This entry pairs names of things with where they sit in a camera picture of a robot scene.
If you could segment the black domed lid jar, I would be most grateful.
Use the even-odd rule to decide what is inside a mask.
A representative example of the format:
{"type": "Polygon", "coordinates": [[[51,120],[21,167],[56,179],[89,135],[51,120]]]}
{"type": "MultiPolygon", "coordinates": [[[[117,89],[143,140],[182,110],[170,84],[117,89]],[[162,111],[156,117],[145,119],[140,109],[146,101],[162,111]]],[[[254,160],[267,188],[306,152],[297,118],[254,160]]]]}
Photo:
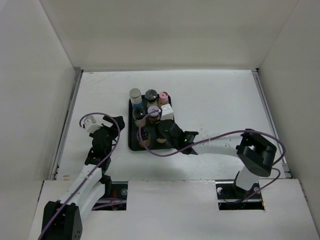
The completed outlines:
{"type": "Polygon", "coordinates": [[[142,128],[146,125],[146,119],[145,119],[146,112],[143,107],[137,107],[132,110],[132,117],[134,124],[142,128]]]}

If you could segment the black knob lid jar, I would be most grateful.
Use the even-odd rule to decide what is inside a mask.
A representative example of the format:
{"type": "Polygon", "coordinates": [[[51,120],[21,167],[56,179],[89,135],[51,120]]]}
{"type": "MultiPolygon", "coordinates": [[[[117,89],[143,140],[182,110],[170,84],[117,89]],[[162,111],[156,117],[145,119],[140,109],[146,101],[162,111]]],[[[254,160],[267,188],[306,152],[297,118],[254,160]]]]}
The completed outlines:
{"type": "Polygon", "coordinates": [[[144,148],[145,146],[149,147],[151,145],[151,135],[145,128],[141,128],[140,131],[137,131],[136,138],[138,140],[139,146],[142,148],[144,148]]]}

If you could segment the blue label silver cap bottle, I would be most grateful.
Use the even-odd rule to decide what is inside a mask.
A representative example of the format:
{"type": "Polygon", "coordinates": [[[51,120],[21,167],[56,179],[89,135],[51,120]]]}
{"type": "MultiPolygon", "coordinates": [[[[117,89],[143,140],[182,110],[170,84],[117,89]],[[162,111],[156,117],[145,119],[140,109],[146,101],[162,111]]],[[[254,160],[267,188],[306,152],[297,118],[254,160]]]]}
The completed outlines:
{"type": "Polygon", "coordinates": [[[130,101],[131,101],[131,105],[132,105],[133,109],[143,107],[143,100],[142,100],[142,95],[141,95],[140,89],[132,88],[129,91],[129,96],[130,96],[130,101]]]}

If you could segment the pink cap shaker bottle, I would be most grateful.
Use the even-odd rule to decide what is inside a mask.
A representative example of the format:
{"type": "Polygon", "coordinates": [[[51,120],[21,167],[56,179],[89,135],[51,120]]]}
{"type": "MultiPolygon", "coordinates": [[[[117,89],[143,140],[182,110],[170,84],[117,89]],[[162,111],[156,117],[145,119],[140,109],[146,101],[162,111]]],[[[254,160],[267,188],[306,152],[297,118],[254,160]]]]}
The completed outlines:
{"type": "Polygon", "coordinates": [[[158,107],[161,108],[161,106],[166,105],[169,103],[169,95],[167,92],[162,91],[158,94],[158,107]]]}

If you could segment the clear cap black grinder bottle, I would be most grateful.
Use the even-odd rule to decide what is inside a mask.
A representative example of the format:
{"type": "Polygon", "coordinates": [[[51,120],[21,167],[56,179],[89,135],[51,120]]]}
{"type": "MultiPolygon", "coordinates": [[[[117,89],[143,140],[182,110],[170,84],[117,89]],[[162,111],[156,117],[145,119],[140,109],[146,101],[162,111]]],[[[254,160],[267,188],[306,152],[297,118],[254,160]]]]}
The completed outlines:
{"type": "Polygon", "coordinates": [[[155,89],[148,89],[145,92],[145,99],[147,100],[147,107],[158,105],[158,92],[155,89]]]}

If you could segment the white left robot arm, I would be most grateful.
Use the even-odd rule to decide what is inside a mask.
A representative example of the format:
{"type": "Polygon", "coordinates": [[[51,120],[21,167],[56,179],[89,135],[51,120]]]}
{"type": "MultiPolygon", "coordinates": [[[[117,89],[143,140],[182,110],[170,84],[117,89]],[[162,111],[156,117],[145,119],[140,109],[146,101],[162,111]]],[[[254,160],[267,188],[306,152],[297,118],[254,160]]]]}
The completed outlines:
{"type": "Polygon", "coordinates": [[[92,138],[91,148],[71,187],[58,200],[45,205],[40,240],[79,240],[83,234],[83,221],[96,202],[112,195],[112,180],[105,173],[125,122],[122,116],[111,117],[103,113],[102,119],[111,124],[106,126],[98,123],[95,115],[94,112],[87,113],[79,120],[79,126],[92,138]]]}

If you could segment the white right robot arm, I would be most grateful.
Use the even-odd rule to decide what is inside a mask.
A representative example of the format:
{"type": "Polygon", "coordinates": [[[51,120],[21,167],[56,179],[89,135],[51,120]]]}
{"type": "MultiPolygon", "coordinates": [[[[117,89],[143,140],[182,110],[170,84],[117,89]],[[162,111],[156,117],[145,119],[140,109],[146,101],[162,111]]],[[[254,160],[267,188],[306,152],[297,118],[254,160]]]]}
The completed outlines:
{"type": "Polygon", "coordinates": [[[197,131],[183,131],[172,120],[161,121],[157,128],[171,147],[182,154],[225,155],[240,159],[244,167],[237,173],[231,189],[238,199],[250,196],[260,177],[271,175],[277,148],[252,129],[222,137],[208,137],[197,131]]]}

